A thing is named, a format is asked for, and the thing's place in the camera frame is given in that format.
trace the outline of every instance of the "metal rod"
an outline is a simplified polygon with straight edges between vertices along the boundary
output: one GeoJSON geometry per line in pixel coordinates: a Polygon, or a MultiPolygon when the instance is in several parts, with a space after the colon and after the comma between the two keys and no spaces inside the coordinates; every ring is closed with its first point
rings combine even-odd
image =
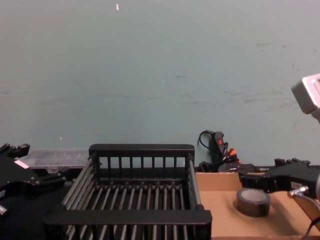
{"type": "Polygon", "coordinates": [[[70,197],[74,194],[74,191],[76,190],[76,188],[79,185],[79,182],[83,179],[85,173],[87,172],[88,168],[90,167],[90,165],[92,164],[92,160],[90,159],[87,164],[83,167],[83,169],[81,170],[79,176],[76,178],[76,180],[74,181],[72,187],[70,188],[70,190],[68,191],[68,193],[66,194],[66,196],[64,197],[62,204],[66,205],[70,199],[70,197]]]}
{"type": "MultiPolygon", "coordinates": [[[[180,187],[180,189],[179,189],[179,194],[180,194],[181,210],[185,210],[184,195],[182,192],[182,187],[180,187]]],[[[184,240],[188,240],[188,232],[187,232],[186,225],[183,225],[183,236],[184,236],[184,240]]]]}
{"type": "MultiPolygon", "coordinates": [[[[140,188],[139,190],[139,195],[138,195],[138,201],[136,203],[136,209],[139,210],[140,206],[141,206],[141,200],[142,200],[142,193],[143,193],[143,189],[140,188]]],[[[131,240],[135,240],[136,239],[136,234],[137,234],[137,225],[133,226],[132,229],[132,235],[131,235],[131,240]]]]}
{"type": "MultiPolygon", "coordinates": [[[[110,210],[114,209],[114,206],[115,206],[115,203],[116,203],[116,199],[117,199],[117,196],[118,196],[118,192],[119,192],[119,188],[116,188],[115,192],[114,192],[114,195],[113,195],[113,198],[112,198],[110,210]]],[[[99,240],[103,240],[105,238],[105,234],[106,234],[107,228],[108,228],[107,225],[103,226],[99,240]]]]}
{"type": "MultiPolygon", "coordinates": [[[[159,205],[159,188],[157,187],[155,190],[155,198],[154,198],[154,210],[158,210],[159,205]]],[[[157,225],[152,226],[152,240],[157,239],[157,225]]]]}
{"type": "Polygon", "coordinates": [[[194,195],[195,195],[195,204],[201,204],[201,199],[200,199],[200,194],[199,194],[199,189],[197,185],[197,179],[196,179],[196,174],[195,174],[195,169],[194,169],[194,162],[192,160],[189,160],[189,173],[191,176],[191,181],[192,181],[192,187],[194,190],[194,195]]]}
{"type": "Polygon", "coordinates": [[[80,202],[83,202],[85,200],[85,196],[87,197],[89,194],[90,189],[93,187],[94,182],[92,181],[92,175],[88,178],[87,182],[84,184],[83,186],[83,190],[80,192],[80,194],[78,195],[76,201],[74,202],[74,204],[71,206],[71,210],[77,209],[77,207],[79,206],[80,202]]]}
{"type": "MultiPolygon", "coordinates": [[[[100,199],[100,197],[101,197],[102,191],[103,191],[103,188],[100,187],[98,196],[96,196],[96,199],[95,199],[95,201],[94,201],[94,203],[93,203],[93,205],[92,205],[92,207],[91,207],[91,210],[94,210],[94,209],[97,207],[97,204],[98,204],[99,199],[100,199]]],[[[83,227],[83,229],[81,230],[81,234],[80,234],[80,238],[81,238],[81,239],[84,237],[84,234],[86,233],[87,228],[88,228],[88,226],[85,225],[85,226],[83,227]]]]}
{"type": "MultiPolygon", "coordinates": [[[[106,204],[107,204],[107,201],[108,201],[108,198],[109,198],[109,195],[110,195],[110,192],[111,192],[111,188],[112,188],[112,186],[110,186],[109,188],[108,188],[108,190],[106,191],[106,194],[105,194],[105,197],[104,197],[104,200],[103,200],[103,203],[102,203],[102,206],[101,206],[101,208],[100,208],[100,210],[103,210],[103,209],[105,209],[105,207],[106,207],[106,204]]],[[[89,237],[89,240],[93,240],[93,234],[91,233],[90,234],[90,237],[89,237]]]]}
{"type": "MultiPolygon", "coordinates": [[[[176,210],[176,189],[172,187],[172,210],[176,210]]],[[[177,226],[173,225],[173,240],[178,240],[177,226]]]]}
{"type": "MultiPolygon", "coordinates": [[[[163,210],[167,210],[167,196],[168,196],[168,190],[165,186],[163,189],[163,210]]],[[[164,240],[168,239],[168,226],[164,225],[164,240]]]]}
{"type": "MultiPolygon", "coordinates": [[[[122,196],[121,196],[121,200],[120,200],[119,210],[122,210],[122,208],[124,207],[124,202],[125,202],[126,194],[127,194],[127,188],[124,187],[123,192],[122,192],[122,196]]],[[[113,230],[114,230],[114,234],[116,234],[116,232],[117,232],[117,225],[114,225],[113,230]]]]}
{"type": "MultiPolygon", "coordinates": [[[[150,208],[150,198],[151,198],[151,186],[148,187],[148,193],[146,196],[146,203],[145,203],[145,209],[149,210],[150,208]]],[[[142,239],[144,240],[145,237],[148,239],[148,226],[143,226],[143,232],[142,232],[142,239]]]]}
{"type": "MultiPolygon", "coordinates": [[[[135,195],[135,188],[132,187],[132,189],[131,189],[131,195],[130,195],[130,198],[129,198],[128,210],[130,210],[131,207],[132,207],[132,202],[133,202],[133,200],[134,200],[134,195],[135,195]]],[[[127,225],[124,225],[124,226],[123,226],[123,229],[122,229],[122,233],[121,233],[120,240],[125,240],[126,230],[127,230],[127,225]]]]}
{"type": "Polygon", "coordinates": [[[72,193],[72,195],[70,196],[70,199],[68,200],[68,202],[65,204],[66,209],[68,210],[75,202],[77,196],[79,195],[80,191],[82,190],[82,188],[84,187],[84,184],[86,183],[86,181],[88,180],[88,177],[90,176],[90,172],[92,170],[92,167],[89,167],[83,178],[79,181],[78,186],[76,187],[76,189],[74,190],[74,192],[72,193]]]}
{"type": "Polygon", "coordinates": [[[83,192],[83,188],[85,186],[85,184],[90,181],[90,175],[91,174],[91,170],[92,167],[89,167],[89,169],[87,170],[86,174],[84,175],[83,179],[81,180],[81,182],[79,183],[78,187],[76,188],[76,190],[74,191],[70,201],[67,203],[66,205],[66,209],[69,210],[73,204],[75,203],[76,199],[78,198],[78,195],[83,192]]]}
{"type": "MultiPolygon", "coordinates": [[[[80,204],[79,204],[81,206],[80,209],[85,210],[87,208],[89,201],[95,192],[95,189],[93,188],[93,186],[94,186],[94,182],[91,182],[89,187],[86,189],[85,193],[83,194],[82,200],[80,201],[80,204]]],[[[72,240],[74,237],[74,234],[75,234],[74,226],[69,226],[66,231],[66,234],[69,235],[69,240],[72,240]]]]}

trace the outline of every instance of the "silver screw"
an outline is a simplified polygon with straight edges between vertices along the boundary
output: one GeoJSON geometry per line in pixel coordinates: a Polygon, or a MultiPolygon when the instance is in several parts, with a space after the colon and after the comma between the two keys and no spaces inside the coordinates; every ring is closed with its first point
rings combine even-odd
{"type": "Polygon", "coordinates": [[[295,196],[307,193],[308,191],[309,191],[308,186],[301,186],[297,189],[293,189],[291,191],[288,191],[288,197],[292,199],[295,196]]]}

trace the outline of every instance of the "black plastic frame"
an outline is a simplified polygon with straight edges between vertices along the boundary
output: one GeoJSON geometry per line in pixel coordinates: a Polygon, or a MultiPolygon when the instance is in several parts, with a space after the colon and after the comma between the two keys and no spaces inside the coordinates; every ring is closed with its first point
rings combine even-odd
{"type": "Polygon", "coordinates": [[[209,240],[211,239],[212,215],[209,210],[204,210],[201,205],[197,182],[195,179],[194,157],[195,148],[189,144],[95,144],[89,148],[89,155],[92,159],[93,179],[97,186],[101,185],[153,185],[155,188],[163,188],[164,185],[182,186],[188,195],[190,209],[179,210],[66,210],[61,205],[54,209],[50,214],[43,218],[45,238],[68,239],[66,229],[68,226],[74,226],[73,239],[81,239],[81,228],[87,226],[93,239],[98,239],[97,228],[108,225],[111,229],[108,239],[115,239],[114,227],[126,226],[127,232],[132,230],[133,226],[142,226],[145,234],[150,231],[148,226],[159,226],[162,233],[165,226],[193,226],[193,235],[188,239],[209,240]],[[118,157],[118,169],[111,168],[111,158],[118,157]],[[132,165],[132,158],[141,158],[139,169],[140,178],[133,174],[136,170],[132,165]],[[162,158],[162,176],[145,177],[144,173],[159,172],[155,167],[155,158],[162,158]],[[101,168],[100,158],[108,159],[108,168],[104,171],[101,168]],[[122,158],[130,159],[130,168],[122,168],[122,158]],[[151,158],[152,167],[144,168],[144,158],[151,158]],[[173,158],[173,167],[166,167],[166,158],[173,158]],[[184,158],[184,167],[177,167],[177,158],[184,158]]]}

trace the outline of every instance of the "black cable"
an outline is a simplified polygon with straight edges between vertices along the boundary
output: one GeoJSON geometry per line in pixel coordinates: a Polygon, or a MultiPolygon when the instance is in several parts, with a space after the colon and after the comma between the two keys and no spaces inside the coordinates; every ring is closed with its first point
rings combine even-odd
{"type": "Polygon", "coordinates": [[[202,146],[204,146],[206,149],[209,149],[209,150],[211,151],[211,149],[210,149],[208,146],[206,146],[206,145],[201,141],[201,136],[202,136],[203,134],[213,135],[213,134],[215,134],[215,132],[214,132],[214,131],[210,131],[210,130],[204,130],[203,132],[200,133],[199,138],[198,138],[198,144],[199,144],[199,142],[200,142],[202,146]]]}
{"type": "Polygon", "coordinates": [[[320,216],[318,216],[315,220],[313,220],[311,223],[310,223],[310,225],[309,225],[309,227],[308,227],[308,230],[306,231],[306,233],[305,233],[305,235],[304,235],[304,237],[303,237],[303,240],[308,240],[308,236],[309,236],[309,233],[310,233],[310,231],[311,231],[311,228],[314,226],[314,225],[316,225],[317,223],[319,223],[320,222],[320,216]]]}

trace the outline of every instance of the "white label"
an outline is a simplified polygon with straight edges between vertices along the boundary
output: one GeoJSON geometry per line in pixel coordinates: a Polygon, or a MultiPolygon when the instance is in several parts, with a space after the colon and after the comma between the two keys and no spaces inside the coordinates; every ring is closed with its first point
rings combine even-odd
{"type": "Polygon", "coordinates": [[[14,161],[14,163],[18,164],[20,167],[23,167],[24,169],[29,168],[29,166],[27,164],[25,164],[24,162],[22,162],[20,160],[14,161]]]}
{"type": "Polygon", "coordinates": [[[302,187],[301,183],[297,183],[297,182],[293,182],[293,181],[291,182],[291,188],[298,189],[300,187],[302,187]]]}
{"type": "Polygon", "coordinates": [[[6,190],[0,191],[0,198],[4,197],[6,194],[6,190]]]}

